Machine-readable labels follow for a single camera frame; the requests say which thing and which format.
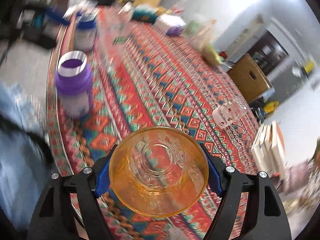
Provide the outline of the amber glass cup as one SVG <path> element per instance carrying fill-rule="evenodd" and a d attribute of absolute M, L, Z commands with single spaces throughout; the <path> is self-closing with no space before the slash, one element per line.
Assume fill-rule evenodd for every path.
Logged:
<path fill-rule="evenodd" d="M 128 209 L 171 217 L 193 206 L 204 192 L 209 167 L 200 145 L 178 129 L 139 129 L 116 146 L 109 166 L 111 188 Z"/>

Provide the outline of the pink ceramic vase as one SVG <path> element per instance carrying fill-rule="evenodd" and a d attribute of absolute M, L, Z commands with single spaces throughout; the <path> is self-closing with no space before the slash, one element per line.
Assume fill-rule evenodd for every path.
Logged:
<path fill-rule="evenodd" d="M 314 159 L 287 166 L 285 168 L 284 193 L 288 195 L 306 187 L 318 171 L 318 163 Z"/>

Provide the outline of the stack of books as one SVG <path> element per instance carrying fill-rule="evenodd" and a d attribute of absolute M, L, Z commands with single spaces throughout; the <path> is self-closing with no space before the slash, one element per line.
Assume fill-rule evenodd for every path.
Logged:
<path fill-rule="evenodd" d="M 259 127 L 251 152 L 259 171 L 266 172 L 270 178 L 285 179 L 285 145 L 276 121 Z"/>

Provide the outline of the clear floral glass jar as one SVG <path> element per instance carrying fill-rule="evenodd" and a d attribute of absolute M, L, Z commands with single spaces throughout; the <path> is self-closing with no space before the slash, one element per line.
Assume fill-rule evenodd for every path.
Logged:
<path fill-rule="evenodd" d="M 217 107 L 213 111 L 212 117 L 220 129 L 225 129 L 242 118 L 248 111 L 247 102 L 243 98 L 235 97 Z"/>

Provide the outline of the purple open bottle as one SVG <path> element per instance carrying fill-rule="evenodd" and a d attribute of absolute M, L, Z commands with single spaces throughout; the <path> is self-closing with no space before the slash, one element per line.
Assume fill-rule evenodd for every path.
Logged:
<path fill-rule="evenodd" d="M 61 56 L 55 85 L 67 116 L 79 118 L 89 113 L 93 106 L 93 73 L 83 51 L 69 51 Z"/>

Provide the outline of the wooden chair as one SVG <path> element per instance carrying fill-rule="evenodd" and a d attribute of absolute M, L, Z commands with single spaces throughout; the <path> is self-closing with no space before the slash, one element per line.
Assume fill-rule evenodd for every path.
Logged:
<path fill-rule="evenodd" d="M 273 89 L 266 75 L 249 54 L 245 54 L 227 74 L 248 103 Z"/>

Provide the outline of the yellow tote bag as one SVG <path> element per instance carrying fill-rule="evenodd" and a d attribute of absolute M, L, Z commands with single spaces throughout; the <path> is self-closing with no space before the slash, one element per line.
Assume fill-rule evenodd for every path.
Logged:
<path fill-rule="evenodd" d="M 313 56 L 309 54 L 302 64 L 302 73 L 304 76 L 309 76 L 316 68 L 316 63 Z"/>

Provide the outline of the dark entrance door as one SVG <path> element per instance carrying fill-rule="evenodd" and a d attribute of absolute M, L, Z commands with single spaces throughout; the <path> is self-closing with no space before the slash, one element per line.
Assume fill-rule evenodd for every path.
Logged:
<path fill-rule="evenodd" d="M 267 31 L 247 53 L 266 76 L 289 55 L 285 48 L 269 31 Z"/>

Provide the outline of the patterned red tablecloth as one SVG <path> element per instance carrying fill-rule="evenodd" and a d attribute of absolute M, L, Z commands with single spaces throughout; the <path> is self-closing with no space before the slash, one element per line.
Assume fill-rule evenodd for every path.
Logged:
<path fill-rule="evenodd" d="M 73 47 L 76 18 L 57 33 L 48 68 L 47 120 L 60 174 L 70 176 L 92 166 L 131 132 L 151 126 L 179 129 L 225 164 L 255 174 L 251 147 L 259 125 L 252 112 L 225 129 L 212 119 L 217 106 L 240 96 L 227 73 L 208 66 L 184 39 L 141 22 L 131 23 L 122 63 L 108 66 L 107 28 L 115 15 L 112 8 L 99 10 L 99 36 L 88 57 L 93 108 L 78 120 L 66 115 L 55 87 L 58 61 Z"/>

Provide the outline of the green yellow bowl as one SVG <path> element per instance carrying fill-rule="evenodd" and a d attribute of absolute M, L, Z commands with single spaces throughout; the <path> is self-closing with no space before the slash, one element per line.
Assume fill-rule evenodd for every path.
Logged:
<path fill-rule="evenodd" d="M 220 66 L 222 63 L 219 54 L 210 43 L 202 46 L 201 56 L 210 66 L 216 67 Z"/>

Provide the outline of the blue open bottle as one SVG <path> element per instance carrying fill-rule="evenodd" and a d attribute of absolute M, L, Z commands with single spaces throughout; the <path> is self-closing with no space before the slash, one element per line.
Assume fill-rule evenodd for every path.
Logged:
<path fill-rule="evenodd" d="M 97 14 L 83 13 L 76 24 L 74 50 L 90 52 L 95 44 L 97 35 Z"/>

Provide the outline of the clear plastic container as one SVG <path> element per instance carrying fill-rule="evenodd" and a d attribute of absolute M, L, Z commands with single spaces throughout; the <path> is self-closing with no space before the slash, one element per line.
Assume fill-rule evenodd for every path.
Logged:
<path fill-rule="evenodd" d="M 216 19 L 206 22 L 191 20 L 184 30 L 184 35 L 190 45 L 200 51 L 204 45 L 211 42 L 216 23 Z"/>

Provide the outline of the white purple tissue pack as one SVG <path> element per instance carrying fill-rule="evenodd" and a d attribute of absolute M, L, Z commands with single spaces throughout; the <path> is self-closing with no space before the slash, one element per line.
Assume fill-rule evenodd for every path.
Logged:
<path fill-rule="evenodd" d="M 186 23 L 180 16 L 162 14 L 154 23 L 167 36 L 179 36 L 184 31 Z"/>

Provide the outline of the green tissue box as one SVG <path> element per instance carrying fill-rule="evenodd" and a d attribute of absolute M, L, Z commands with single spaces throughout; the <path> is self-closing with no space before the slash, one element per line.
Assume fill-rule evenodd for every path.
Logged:
<path fill-rule="evenodd" d="M 166 9 L 164 7 L 154 8 L 147 4 L 141 4 L 134 7 L 131 20 L 154 24 L 156 19 L 165 12 Z"/>

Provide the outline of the plastic water bottle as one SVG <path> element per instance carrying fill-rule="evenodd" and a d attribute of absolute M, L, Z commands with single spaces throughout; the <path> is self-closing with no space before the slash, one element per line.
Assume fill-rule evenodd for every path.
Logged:
<path fill-rule="evenodd" d="M 185 11 L 185 4 L 188 0 L 179 0 L 172 6 L 171 14 L 175 16 L 181 16 Z"/>

